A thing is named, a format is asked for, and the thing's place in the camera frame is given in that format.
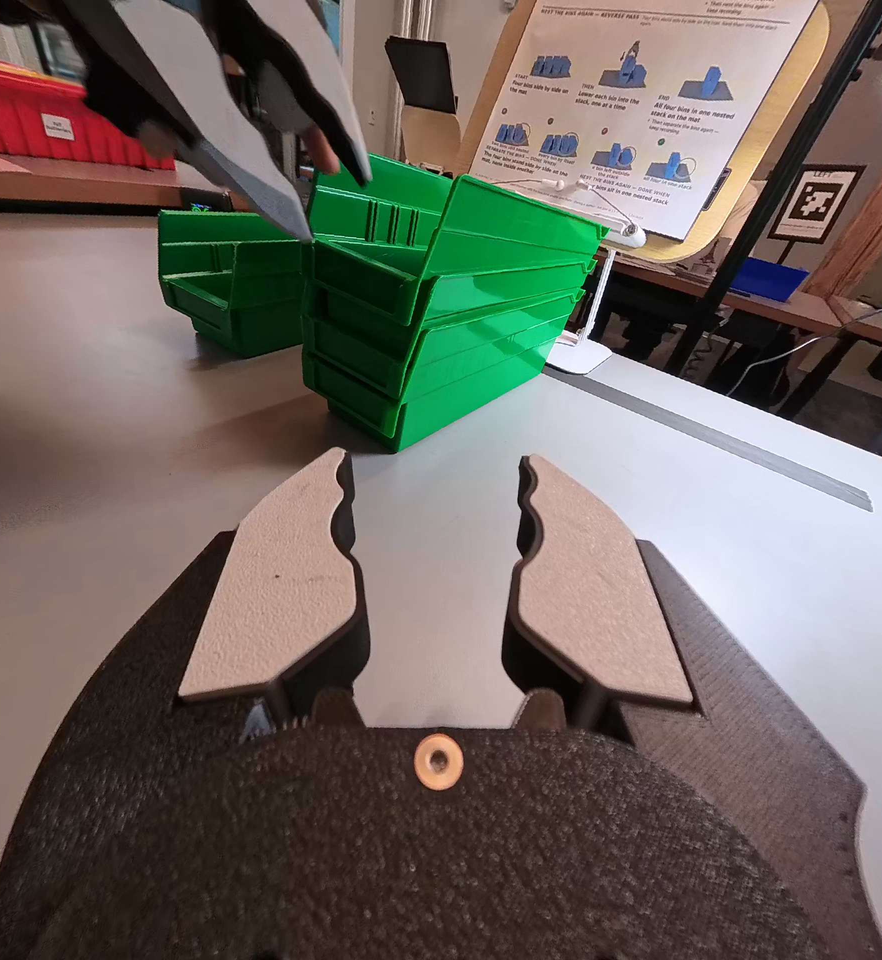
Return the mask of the person's left hand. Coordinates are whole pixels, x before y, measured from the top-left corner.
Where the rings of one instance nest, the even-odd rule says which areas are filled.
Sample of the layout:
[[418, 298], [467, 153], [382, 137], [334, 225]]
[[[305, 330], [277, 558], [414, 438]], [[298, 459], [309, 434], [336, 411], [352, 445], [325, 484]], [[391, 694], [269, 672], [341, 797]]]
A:
[[307, 126], [299, 132], [298, 137], [302, 141], [303, 148], [310, 157], [315, 171], [327, 175], [339, 173], [339, 157], [319, 126]]

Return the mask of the white display stand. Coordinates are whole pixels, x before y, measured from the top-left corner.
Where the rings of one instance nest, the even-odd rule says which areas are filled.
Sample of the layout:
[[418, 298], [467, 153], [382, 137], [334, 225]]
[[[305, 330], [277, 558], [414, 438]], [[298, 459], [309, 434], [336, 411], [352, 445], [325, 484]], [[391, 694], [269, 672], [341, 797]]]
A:
[[647, 234], [632, 218], [615, 206], [598, 187], [593, 186], [584, 177], [577, 181], [567, 181], [562, 177], [521, 177], [492, 180], [494, 186], [537, 185], [550, 193], [563, 197], [574, 197], [577, 193], [589, 192], [601, 199], [602, 205], [610, 212], [594, 214], [594, 218], [607, 230], [602, 245], [605, 255], [601, 266], [595, 271], [596, 282], [588, 303], [581, 311], [583, 320], [575, 332], [564, 331], [555, 341], [547, 356], [545, 365], [557, 372], [574, 376], [586, 376], [601, 366], [612, 356], [612, 351], [602, 343], [593, 341], [591, 334], [600, 313], [603, 295], [613, 272], [613, 266], [620, 250], [637, 250], [647, 243]]

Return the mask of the metal stand pole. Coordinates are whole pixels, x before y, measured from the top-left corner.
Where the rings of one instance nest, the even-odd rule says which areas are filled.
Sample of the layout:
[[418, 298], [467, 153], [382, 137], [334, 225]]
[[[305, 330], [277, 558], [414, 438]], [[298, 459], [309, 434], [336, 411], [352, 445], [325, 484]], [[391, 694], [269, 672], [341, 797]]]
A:
[[691, 307], [685, 329], [663, 370], [678, 377], [708, 329], [711, 318], [729, 292], [771, 217], [795, 183], [807, 154], [815, 145], [847, 86], [859, 71], [872, 43], [882, 30], [882, 1], [867, 2], [841, 46], [816, 96], [807, 107], [792, 138], [769, 174], [759, 199], [722, 261], [707, 291]]

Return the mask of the light grey desk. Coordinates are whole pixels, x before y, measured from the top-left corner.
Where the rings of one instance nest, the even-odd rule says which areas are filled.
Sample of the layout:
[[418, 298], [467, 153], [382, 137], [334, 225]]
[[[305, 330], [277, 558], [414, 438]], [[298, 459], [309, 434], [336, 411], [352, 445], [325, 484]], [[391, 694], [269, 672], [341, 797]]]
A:
[[0, 856], [63, 717], [219, 532], [351, 450], [370, 725], [506, 726], [522, 456], [661, 551], [866, 786], [882, 932], [882, 459], [621, 357], [593, 379], [760, 450], [742, 458], [540, 375], [389, 454], [165, 304], [148, 217], [0, 213]]

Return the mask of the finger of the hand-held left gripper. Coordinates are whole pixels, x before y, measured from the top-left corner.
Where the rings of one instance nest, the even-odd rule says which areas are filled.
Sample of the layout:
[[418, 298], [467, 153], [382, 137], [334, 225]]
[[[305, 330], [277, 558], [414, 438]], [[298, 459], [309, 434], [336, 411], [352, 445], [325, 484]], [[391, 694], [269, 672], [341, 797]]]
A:
[[359, 186], [372, 180], [369, 153], [339, 54], [312, 2], [257, 1], [269, 62], [287, 83], [308, 125], [317, 128]]
[[110, 6], [159, 73], [178, 116], [187, 120], [188, 136], [180, 138], [185, 160], [213, 184], [242, 195], [278, 229], [312, 242], [300, 198], [236, 104], [219, 53], [199, 20], [169, 2]]

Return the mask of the wooden-edged side table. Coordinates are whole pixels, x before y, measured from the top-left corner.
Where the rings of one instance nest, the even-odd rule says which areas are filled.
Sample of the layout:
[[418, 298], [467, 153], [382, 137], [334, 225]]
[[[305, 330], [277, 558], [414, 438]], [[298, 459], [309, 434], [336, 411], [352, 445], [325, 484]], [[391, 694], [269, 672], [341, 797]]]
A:
[[[0, 154], [0, 211], [137, 214], [181, 210], [181, 186], [227, 191], [185, 164], [142, 169]], [[246, 211], [246, 202], [230, 194], [234, 211]]]

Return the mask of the grey tape strip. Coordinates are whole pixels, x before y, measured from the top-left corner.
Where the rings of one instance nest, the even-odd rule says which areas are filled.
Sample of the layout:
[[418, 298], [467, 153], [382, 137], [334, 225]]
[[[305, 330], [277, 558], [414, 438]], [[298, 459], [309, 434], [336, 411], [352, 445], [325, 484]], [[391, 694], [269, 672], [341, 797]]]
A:
[[697, 422], [682, 414], [677, 414], [623, 390], [618, 390], [586, 375], [567, 373], [553, 367], [548, 367], [545, 370], [545, 375], [603, 402], [613, 404], [619, 409], [643, 417], [651, 423], [664, 426], [713, 449], [729, 453], [742, 461], [790, 479], [829, 498], [867, 513], [874, 512], [873, 502], [868, 492], [807, 465], [726, 434], [721, 430]]

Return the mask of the green plastic bin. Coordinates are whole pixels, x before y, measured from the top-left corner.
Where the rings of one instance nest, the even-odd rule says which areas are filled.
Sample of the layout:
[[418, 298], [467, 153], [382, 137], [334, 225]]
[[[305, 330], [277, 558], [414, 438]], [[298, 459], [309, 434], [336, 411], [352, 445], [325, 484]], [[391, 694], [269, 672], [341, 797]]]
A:
[[380, 401], [412, 401], [555, 341], [583, 297], [581, 287], [532, 294], [403, 326], [320, 290], [303, 317], [303, 382], [321, 393], [339, 375]]
[[320, 355], [303, 382], [328, 412], [390, 452], [405, 450], [538, 376], [556, 343], [542, 324], [434, 361], [415, 360], [398, 398]]
[[547, 272], [585, 277], [609, 229], [471, 175], [369, 155], [372, 179], [316, 174], [304, 296], [327, 309], [419, 327], [432, 314], [547, 292]]
[[309, 249], [253, 212], [158, 215], [165, 303], [188, 317], [199, 336], [243, 358], [302, 345]]

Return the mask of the black tilted monitor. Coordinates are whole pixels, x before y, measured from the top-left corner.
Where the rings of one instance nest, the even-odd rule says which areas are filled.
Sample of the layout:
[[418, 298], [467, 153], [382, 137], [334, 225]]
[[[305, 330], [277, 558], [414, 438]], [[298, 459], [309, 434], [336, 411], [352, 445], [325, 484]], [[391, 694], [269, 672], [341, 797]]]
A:
[[446, 42], [391, 35], [384, 49], [405, 106], [439, 114], [457, 113], [459, 98]]

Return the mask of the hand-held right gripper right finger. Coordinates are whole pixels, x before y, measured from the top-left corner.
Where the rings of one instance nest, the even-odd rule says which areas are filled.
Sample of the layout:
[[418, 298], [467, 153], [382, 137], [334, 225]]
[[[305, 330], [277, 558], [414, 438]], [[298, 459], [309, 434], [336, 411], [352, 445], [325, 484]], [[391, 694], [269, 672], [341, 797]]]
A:
[[566, 710], [610, 702], [688, 710], [695, 694], [635, 535], [539, 454], [519, 461], [519, 529], [502, 665]]

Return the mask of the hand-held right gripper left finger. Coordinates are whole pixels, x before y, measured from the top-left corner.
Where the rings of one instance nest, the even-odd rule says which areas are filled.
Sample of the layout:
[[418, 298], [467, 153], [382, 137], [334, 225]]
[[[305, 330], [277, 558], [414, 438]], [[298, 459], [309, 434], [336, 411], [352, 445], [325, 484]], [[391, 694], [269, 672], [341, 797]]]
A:
[[271, 706], [311, 706], [322, 690], [353, 690], [370, 657], [354, 497], [351, 455], [333, 447], [243, 517], [180, 700], [259, 695]]

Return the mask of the black-and-white marker sign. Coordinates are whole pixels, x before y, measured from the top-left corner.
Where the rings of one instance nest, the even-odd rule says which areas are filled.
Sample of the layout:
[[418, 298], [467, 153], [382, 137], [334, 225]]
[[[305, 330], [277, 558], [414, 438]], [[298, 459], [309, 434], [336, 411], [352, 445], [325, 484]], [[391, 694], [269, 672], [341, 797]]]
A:
[[864, 164], [805, 164], [787, 191], [767, 238], [783, 242], [784, 265], [797, 244], [823, 245], [865, 173]]

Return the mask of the red ribbed storage tray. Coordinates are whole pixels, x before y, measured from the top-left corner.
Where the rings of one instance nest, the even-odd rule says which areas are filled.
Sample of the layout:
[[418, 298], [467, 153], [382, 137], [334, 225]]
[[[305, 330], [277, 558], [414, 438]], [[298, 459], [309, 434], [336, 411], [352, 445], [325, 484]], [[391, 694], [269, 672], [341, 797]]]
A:
[[174, 171], [135, 138], [92, 111], [86, 90], [0, 61], [0, 154]]

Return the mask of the blue plastic bin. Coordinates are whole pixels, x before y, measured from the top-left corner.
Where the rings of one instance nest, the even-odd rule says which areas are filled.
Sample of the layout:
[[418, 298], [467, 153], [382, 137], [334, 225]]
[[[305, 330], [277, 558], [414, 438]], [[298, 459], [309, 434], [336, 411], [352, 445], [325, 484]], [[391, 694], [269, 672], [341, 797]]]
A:
[[747, 257], [734, 276], [730, 291], [786, 303], [809, 277], [809, 271], [755, 257]]

